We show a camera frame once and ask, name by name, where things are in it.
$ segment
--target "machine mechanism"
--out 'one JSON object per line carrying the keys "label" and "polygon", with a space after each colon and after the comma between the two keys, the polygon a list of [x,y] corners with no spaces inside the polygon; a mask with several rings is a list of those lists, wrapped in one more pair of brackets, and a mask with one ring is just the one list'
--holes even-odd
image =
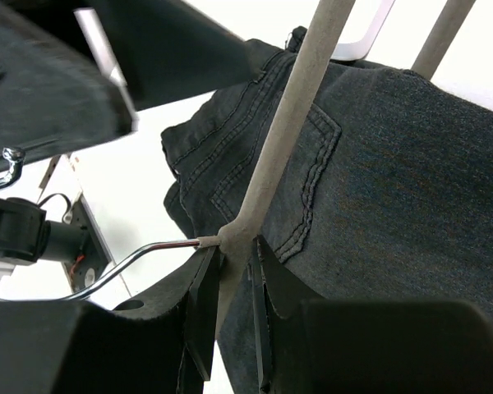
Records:
{"label": "machine mechanism", "polygon": [[[4,0],[0,171],[7,174],[0,190],[19,179],[24,163],[131,132],[131,109],[95,68],[72,17],[86,6],[102,21],[138,110],[256,73],[240,39],[179,0]],[[5,39],[16,43],[16,52],[1,47]],[[18,62],[23,73],[13,66]],[[15,116],[3,111],[6,105],[17,105]],[[79,110],[87,122],[75,122]],[[74,293],[60,300],[0,299],[0,394],[202,393],[211,376],[219,272],[226,264],[219,247],[158,242],[101,276],[108,259],[87,204],[68,206],[62,222],[46,220],[42,205],[0,199],[0,261],[62,262],[76,275]],[[87,301],[143,254],[171,247],[196,251],[113,311]],[[287,270],[262,236],[252,248],[260,392],[493,393],[493,327],[474,306],[326,300]],[[86,275],[91,269],[93,280]]]}

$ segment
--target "jeans pocket stitching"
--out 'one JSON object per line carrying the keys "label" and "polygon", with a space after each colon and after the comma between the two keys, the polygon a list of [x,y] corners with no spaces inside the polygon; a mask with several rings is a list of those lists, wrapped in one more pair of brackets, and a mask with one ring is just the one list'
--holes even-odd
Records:
{"label": "jeans pocket stitching", "polygon": [[[323,123],[319,126],[316,123],[316,118]],[[315,104],[312,104],[311,112],[307,116],[307,120],[312,123],[312,125],[318,130],[322,131],[328,128],[328,132],[325,133],[325,138],[323,139],[323,147],[318,149],[316,155],[316,160],[311,166],[309,175],[305,182],[303,182],[302,187],[302,202],[303,202],[303,215],[302,222],[298,224],[292,231],[290,237],[284,241],[281,246],[279,246],[274,252],[278,256],[281,263],[284,263],[287,259],[295,255],[299,250],[301,250],[301,245],[306,239],[308,232],[312,226],[313,219],[313,199],[316,192],[316,186],[320,177],[327,167],[330,156],[334,151],[334,147],[339,141],[341,136],[341,128],[333,120],[331,120],[328,115],[320,110]]]}
{"label": "jeans pocket stitching", "polygon": [[237,112],[237,110],[241,107],[241,104],[243,103],[243,99],[245,98],[245,95],[247,94],[247,91],[253,86],[253,85],[257,85],[259,84],[265,77],[266,77],[266,74],[267,74],[267,70],[266,70],[266,67],[270,64],[270,62],[272,62],[272,60],[274,60],[275,57],[277,57],[278,55],[280,55],[282,52],[281,51],[278,51],[276,53],[274,53],[271,57],[269,57],[269,59],[265,62],[265,64],[263,65],[263,67],[261,68],[261,71],[260,71],[260,77],[256,78],[255,80],[252,80],[250,82],[248,82],[245,86],[245,89],[243,89],[243,91],[241,92],[240,96],[239,96],[239,100],[237,101],[237,104],[236,106],[234,107],[234,109],[227,115],[227,117],[224,118],[224,120],[221,122],[221,124],[217,127],[215,127],[213,130],[209,131],[208,133],[205,133],[205,136],[203,138],[201,138],[200,140],[198,140],[196,143],[194,143],[194,145],[188,149],[185,153],[183,153],[181,156],[179,156],[177,158],[177,160],[172,164],[172,167],[175,167],[177,166],[184,158],[186,158],[190,153],[196,151],[207,139],[209,139],[213,134],[215,134],[216,132],[222,130],[227,124],[228,122],[230,121],[230,119],[233,117],[233,115]]}
{"label": "jeans pocket stitching", "polygon": [[217,204],[219,207],[223,207],[227,209],[227,214],[225,215],[224,212],[221,211],[221,209],[218,206],[216,206],[216,208],[221,212],[221,214],[225,217],[227,221],[232,221],[234,219],[233,211],[229,208],[226,201],[222,198],[222,195],[230,189],[230,186],[233,184],[233,182],[238,177],[240,177],[241,174],[243,174],[245,169],[248,167],[248,165],[250,165],[250,163],[252,163],[252,160],[256,156],[255,153],[257,150],[257,146],[259,144],[261,130],[263,130],[263,128],[265,127],[265,124],[269,119],[269,115],[272,113],[272,109],[274,107],[275,101],[276,100],[273,100],[270,103],[269,108],[265,113],[265,117],[261,123],[261,126],[257,130],[256,138],[254,139],[254,143],[252,144],[251,149],[248,152],[248,155],[241,162],[239,162],[238,165],[236,165],[234,168],[232,168],[232,170],[230,170],[230,172],[223,179],[223,181],[221,181],[218,184],[217,188],[215,189],[214,195],[211,198],[211,201],[212,203],[214,203],[214,205]]}
{"label": "jeans pocket stitching", "polygon": [[274,69],[271,70],[270,75],[265,77],[262,87],[259,88],[256,97],[252,100],[252,103],[247,109],[244,118],[241,119],[241,121],[215,145],[211,154],[196,166],[193,173],[188,177],[185,185],[182,185],[182,195],[186,195],[190,191],[197,179],[210,167],[211,163],[219,157],[230,141],[235,139],[248,127],[265,101],[265,97],[260,99],[260,96],[267,96],[270,93],[271,85],[281,76],[282,72],[286,70],[289,65],[293,64],[293,60],[294,57],[281,57],[281,59],[279,59],[278,63],[274,66]]}

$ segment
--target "back pocket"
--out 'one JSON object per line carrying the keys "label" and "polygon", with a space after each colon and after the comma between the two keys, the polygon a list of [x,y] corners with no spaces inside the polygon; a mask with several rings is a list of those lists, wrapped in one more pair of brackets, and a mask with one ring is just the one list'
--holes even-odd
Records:
{"label": "back pocket", "polygon": [[[282,93],[270,104],[248,154],[222,179],[212,203],[232,221],[239,212],[261,147]],[[265,218],[262,234],[283,263],[302,250],[313,220],[316,186],[341,135],[341,128],[315,104],[309,111]]]}

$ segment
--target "denim fabric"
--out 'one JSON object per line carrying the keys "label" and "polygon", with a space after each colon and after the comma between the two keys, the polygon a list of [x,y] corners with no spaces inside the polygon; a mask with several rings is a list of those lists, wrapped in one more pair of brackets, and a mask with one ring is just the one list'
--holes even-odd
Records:
{"label": "denim fabric", "polygon": [[[237,215],[304,34],[249,41],[259,77],[162,134],[187,236]],[[462,298],[493,320],[493,112],[411,71],[332,62],[262,232],[327,298]],[[234,391],[257,392],[247,273],[219,346]]]}

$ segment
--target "metal rod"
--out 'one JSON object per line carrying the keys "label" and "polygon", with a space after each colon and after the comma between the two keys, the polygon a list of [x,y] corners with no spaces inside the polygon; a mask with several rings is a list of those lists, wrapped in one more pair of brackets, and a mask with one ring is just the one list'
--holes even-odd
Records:
{"label": "metal rod", "polygon": [[0,190],[14,185],[20,179],[24,167],[25,152],[20,148],[4,148],[2,157],[9,162],[9,171],[0,178]]}
{"label": "metal rod", "polygon": [[355,0],[320,0],[297,55],[237,218],[219,230],[227,256],[219,286],[217,331],[224,321],[288,158],[320,87]]}
{"label": "metal rod", "polygon": [[140,257],[148,254],[149,252],[153,252],[154,250],[162,250],[162,249],[173,249],[173,248],[186,248],[189,246],[200,246],[201,242],[198,239],[195,240],[182,240],[182,241],[170,241],[170,242],[155,242],[152,244],[148,244],[140,247],[135,250],[129,256],[127,256],[121,263],[117,264],[114,268],[105,273],[102,277],[99,278],[97,282],[93,285],[86,287],[85,289],[78,291],[77,293],[73,293],[71,295],[67,295],[62,298],[52,299],[52,300],[37,300],[37,301],[71,301],[71,300],[85,300],[89,298],[93,293],[104,287],[108,282],[114,279],[119,273],[124,271],[130,265],[135,263]]}
{"label": "metal rod", "polygon": [[411,70],[430,80],[476,0],[448,0]]}

